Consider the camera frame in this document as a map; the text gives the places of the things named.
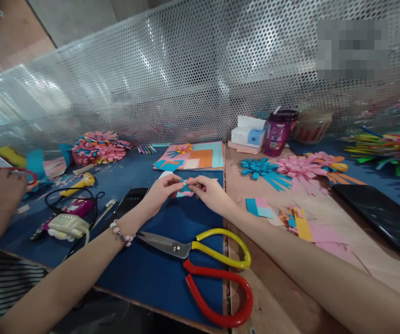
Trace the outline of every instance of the hand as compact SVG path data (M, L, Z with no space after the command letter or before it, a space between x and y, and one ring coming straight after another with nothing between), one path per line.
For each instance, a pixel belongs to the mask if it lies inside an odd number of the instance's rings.
M230 213L239 208L216 180L201 175L189 180L188 184L188 188L199 196L208 208L222 217L228 218Z
M0 211L14 211L25 195L27 179L0 168Z
M166 175L155 181L143 200L133 210L140 211L145 219L144 221L147 221L160 211L161 206L170 195L181 190L184 186L185 184L181 181L180 176Z

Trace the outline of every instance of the bracelet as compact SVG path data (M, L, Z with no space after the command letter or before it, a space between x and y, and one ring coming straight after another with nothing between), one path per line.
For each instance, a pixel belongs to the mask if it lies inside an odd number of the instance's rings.
M118 221L118 219L115 219L115 220L113 221L113 223L110 224L110 228L111 228L111 229L113 230L113 232L116 234L116 237L117 237L117 238L121 238L121 239L124 240L124 246L125 246L125 247L129 247L130 245L132 245L132 241L134 240L136 234L134 234L133 236L122 234L122 233L120 232L120 228L116 225L116 222L117 222L117 221Z

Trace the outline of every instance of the purple cup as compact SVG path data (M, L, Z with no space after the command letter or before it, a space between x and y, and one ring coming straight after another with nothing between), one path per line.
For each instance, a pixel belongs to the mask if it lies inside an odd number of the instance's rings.
M291 125L297 121L299 113L294 110L279 110L271 114L266 120L268 128L265 140L265 155L271 157L280 156L288 137L291 133Z

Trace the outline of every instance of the yellow scissor handle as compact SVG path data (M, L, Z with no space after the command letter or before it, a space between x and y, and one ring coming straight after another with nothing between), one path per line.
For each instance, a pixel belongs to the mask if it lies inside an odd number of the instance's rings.
M245 255L244 261L233 260L223 254L216 252L215 250L212 250L211 248L205 246L204 244L197 242L197 241L201 241L201 240L203 240L211 235L214 235L214 234L224 234L224 235L227 235L230 238L234 239L239 244L239 246L243 249L243 253ZM212 229L212 230L208 230L206 232L200 233L198 236L196 236L196 238L197 238L197 241L193 241L191 243L191 249L198 249L198 250L202 251L203 253L219 260L220 262L223 262L224 264L230 265L235 268L246 269L251 265L251 255L248 250L248 247L245 245L245 243L243 242L242 239L240 239L237 235L232 233L230 230Z

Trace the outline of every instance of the black phone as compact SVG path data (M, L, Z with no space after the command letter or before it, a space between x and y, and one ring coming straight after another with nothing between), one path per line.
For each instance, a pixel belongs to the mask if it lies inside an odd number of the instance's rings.
M148 190L149 188L130 189L126 196L122 199L116 210L113 212L110 219L107 221L104 230L106 230L115 219L121 218L134 207L136 207L138 203L140 203L141 200L144 198L144 196L146 196Z
M400 252L398 203L372 186L336 184L332 188L383 239Z

